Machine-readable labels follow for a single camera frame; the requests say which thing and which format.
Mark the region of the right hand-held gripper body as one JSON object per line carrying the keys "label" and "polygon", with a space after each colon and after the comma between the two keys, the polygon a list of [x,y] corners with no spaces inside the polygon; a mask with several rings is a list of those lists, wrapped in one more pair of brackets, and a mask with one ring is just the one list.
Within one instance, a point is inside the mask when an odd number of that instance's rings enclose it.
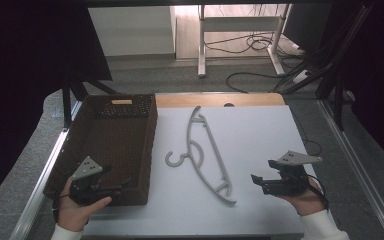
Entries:
{"label": "right hand-held gripper body", "polygon": [[305,164],[319,163],[321,157],[310,156],[294,151],[288,151],[278,160],[283,165],[277,170],[279,180],[264,180],[261,186],[266,195],[297,196],[306,191],[309,185]]}

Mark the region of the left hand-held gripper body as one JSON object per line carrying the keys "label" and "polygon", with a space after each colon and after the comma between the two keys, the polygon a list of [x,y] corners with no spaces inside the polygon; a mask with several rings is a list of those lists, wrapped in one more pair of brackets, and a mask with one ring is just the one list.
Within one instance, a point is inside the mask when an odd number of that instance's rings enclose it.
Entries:
{"label": "left hand-held gripper body", "polygon": [[102,166],[90,156],[86,157],[72,174],[69,197],[79,205],[91,205],[109,197],[110,190],[100,187]]}

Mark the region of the brown woven basket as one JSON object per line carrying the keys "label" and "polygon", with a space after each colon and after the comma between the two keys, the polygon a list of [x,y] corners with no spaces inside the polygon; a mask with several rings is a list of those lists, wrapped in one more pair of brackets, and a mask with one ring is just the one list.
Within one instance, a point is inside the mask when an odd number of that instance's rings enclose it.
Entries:
{"label": "brown woven basket", "polygon": [[112,170],[100,178],[100,187],[110,190],[131,178],[129,188],[114,206],[145,205],[148,202],[152,148],[157,126],[153,94],[88,96],[82,103],[62,145],[43,193],[52,198],[68,174],[88,156]]}

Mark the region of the grey plastic clothes hanger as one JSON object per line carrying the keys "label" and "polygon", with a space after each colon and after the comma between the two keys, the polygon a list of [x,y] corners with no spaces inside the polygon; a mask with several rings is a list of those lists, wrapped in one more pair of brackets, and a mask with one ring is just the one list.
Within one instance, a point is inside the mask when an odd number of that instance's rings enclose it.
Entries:
{"label": "grey plastic clothes hanger", "polygon": [[[222,202],[227,205],[233,206],[237,203],[237,201],[231,198],[231,192],[233,189],[232,181],[218,149],[209,123],[206,117],[200,113],[200,109],[200,106],[196,106],[193,109],[188,120],[186,130],[187,151],[185,153],[180,154],[179,159],[176,162],[170,160],[171,156],[173,155],[173,152],[169,151],[165,156],[165,163],[167,166],[175,168],[181,166],[185,159],[189,159],[192,163],[193,168],[195,169],[195,172],[197,173],[201,181],[204,183],[204,185]],[[221,173],[221,183],[218,186],[213,186],[210,183],[209,179],[203,173],[202,166],[205,160],[205,153],[202,145],[192,138],[192,127],[194,124],[201,124],[209,138],[210,146],[212,148],[213,153],[215,154],[215,159]]]}

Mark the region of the person's right hand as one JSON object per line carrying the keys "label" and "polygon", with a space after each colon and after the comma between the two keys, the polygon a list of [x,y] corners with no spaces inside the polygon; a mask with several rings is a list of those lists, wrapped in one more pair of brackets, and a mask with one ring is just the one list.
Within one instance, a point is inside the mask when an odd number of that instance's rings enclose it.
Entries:
{"label": "person's right hand", "polygon": [[278,195],[278,198],[288,201],[300,216],[308,216],[325,210],[323,201],[309,189],[298,196]]}

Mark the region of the person's left hand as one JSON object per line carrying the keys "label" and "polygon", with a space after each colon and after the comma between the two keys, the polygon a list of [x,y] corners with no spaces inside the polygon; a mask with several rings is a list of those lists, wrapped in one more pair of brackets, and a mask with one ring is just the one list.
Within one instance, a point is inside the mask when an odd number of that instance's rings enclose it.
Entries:
{"label": "person's left hand", "polygon": [[71,183],[72,179],[69,178],[58,197],[57,225],[69,231],[80,232],[84,229],[90,216],[109,205],[112,198],[105,197],[87,206],[78,205],[69,197]]}

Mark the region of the white table cover sheet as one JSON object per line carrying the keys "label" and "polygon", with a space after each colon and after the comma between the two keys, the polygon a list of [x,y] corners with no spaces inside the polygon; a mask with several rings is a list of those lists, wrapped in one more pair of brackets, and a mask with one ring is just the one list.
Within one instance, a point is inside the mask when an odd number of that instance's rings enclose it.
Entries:
{"label": "white table cover sheet", "polygon": [[[251,175],[275,179],[268,165],[287,151],[305,150],[287,106],[203,107],[233,184],[227,205],[218,199],[185,159],[169,167],[165,156],[176,162],[187,151],[189,108],[161,108],[154,139],[151,184],[144,206],[108,207],[95,214],[85,227],[87,239],[204,238],[295,234],[302,230],[299,217],[286,201],[266,195]],[[192,127],[192,138],[204,148],[204,175],[213,186],[221,173],[209,138],[201,124]]]}

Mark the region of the black metal stand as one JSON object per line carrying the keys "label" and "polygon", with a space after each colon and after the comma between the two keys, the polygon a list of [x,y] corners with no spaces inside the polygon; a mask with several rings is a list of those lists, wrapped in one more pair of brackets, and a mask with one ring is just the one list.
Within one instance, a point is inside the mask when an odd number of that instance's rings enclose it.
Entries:
{"label": "black metal stand", "polygon": [[350,49],[356,35],[363,26],[363,23],[367,19],[372,8],[372,0],[364,0],[359,4],[359,10],[347,27],[345,36],[329,62],[327,70],[323,75],[323,79],[316,90],[316,97],[321,100],[326,100],[331,92],[334,92],[333,122],[340,131],[344,130],[342,123],[344,80],[340,76],[340,69],[345,61],[346,53]]}
{"label": "black metal stand", "polygon": [[[117,91],[108,87],[98,80],[86,80],[86,83],[93,87],[102,90],[107,94],[117,94]],[[62,86],[63,98],[63,113],[64,113],[64,127],[63,130],[67,131],[73,120],[73,110],[71,106],[71,95],[74,95],[77,101],[82,102],[88,95],[88,91],[83,82],[65,79]]]}

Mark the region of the white power strip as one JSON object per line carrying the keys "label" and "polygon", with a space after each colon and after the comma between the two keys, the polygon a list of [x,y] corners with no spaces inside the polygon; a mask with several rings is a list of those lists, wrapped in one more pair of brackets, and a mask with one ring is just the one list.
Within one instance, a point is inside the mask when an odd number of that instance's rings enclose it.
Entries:
{"label": "white power strip", "polygon": [[311,72],[309,70],[303,70],[301,73],[299,73],[294,79],[293,83],[297,84],[301,81],[303,81],[305,78],[309,77],[311,75]]}

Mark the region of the dark curtain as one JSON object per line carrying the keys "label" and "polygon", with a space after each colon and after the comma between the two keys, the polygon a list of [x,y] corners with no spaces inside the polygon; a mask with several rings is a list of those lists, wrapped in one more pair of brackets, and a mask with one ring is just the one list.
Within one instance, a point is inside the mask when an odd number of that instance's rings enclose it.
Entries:
{"label": "dark curtain", "polygon": [[340,75],[355,96],[354,114],[384,150],[384,0],[334,0],[326,30],[353,18],[364,2],[372,8],[345,53]]}
{"label": "dark curtain", "polygon": [[0,0],[0,185],[48,95],[111,78],[85,0]]}

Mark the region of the white cabinet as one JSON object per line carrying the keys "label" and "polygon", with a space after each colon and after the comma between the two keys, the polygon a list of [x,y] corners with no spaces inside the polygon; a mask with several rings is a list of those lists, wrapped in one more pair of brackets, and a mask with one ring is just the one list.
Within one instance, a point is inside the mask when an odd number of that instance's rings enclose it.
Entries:
{"label": "white cabinet", "polygon": [[89,8],[89,14],[106,56],[175,52],[168,6]]}

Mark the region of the aluminium rail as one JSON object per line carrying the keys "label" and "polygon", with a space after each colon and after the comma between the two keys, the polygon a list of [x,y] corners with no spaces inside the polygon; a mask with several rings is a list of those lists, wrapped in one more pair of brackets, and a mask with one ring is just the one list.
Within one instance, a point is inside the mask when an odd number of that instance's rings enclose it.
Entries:
{"label": "aluminium rail", "polygon": [[39,211],[45,201],[43,190],[45,189],[46,182],[50,176],[52,168],[56,159],[62,149],[62,145],[67,138],[68,128],[64,127],[59,134],[57,141],[48,157],[48,160],[38,178],[38,181],[21,213],[21,216],[9,238],[9,240],[27,240],[30,231],[37,219]]}
{"label": "aluminium rail", "polygon": [[317,104],[321,109],[333,135],[336,138],[342,152],[347,159],[350,168],[356,176],[359,185],[361,186],[369,204],[371,205],[376,217],[378,218],[382,228],[384,229],[384,199],[370,179],[366,169],[360,161],[355,149],[346,135],[344,130],[341,130],[334,121],[334,113],[327,100],[318,100]]}

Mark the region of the white metal desk frame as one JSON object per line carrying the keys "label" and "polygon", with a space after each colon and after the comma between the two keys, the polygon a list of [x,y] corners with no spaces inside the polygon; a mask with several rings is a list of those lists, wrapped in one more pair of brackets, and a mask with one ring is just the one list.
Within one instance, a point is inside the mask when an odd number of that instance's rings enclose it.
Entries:
{"label": "white metal desk frame", "polygon": [[252,16],[252,17],[206,17],[205,6],[198,6],[199,16],[199,52],[198,76],[206,76],[206,55],[204,37],[206,33],[214,32],[256,32],[271,31],[273,39],[267,48],[272,65],[278,76],[283,76],[285,71],[277,54],[277,47],[287,19],[290,5],[286,4],[279,16]]}

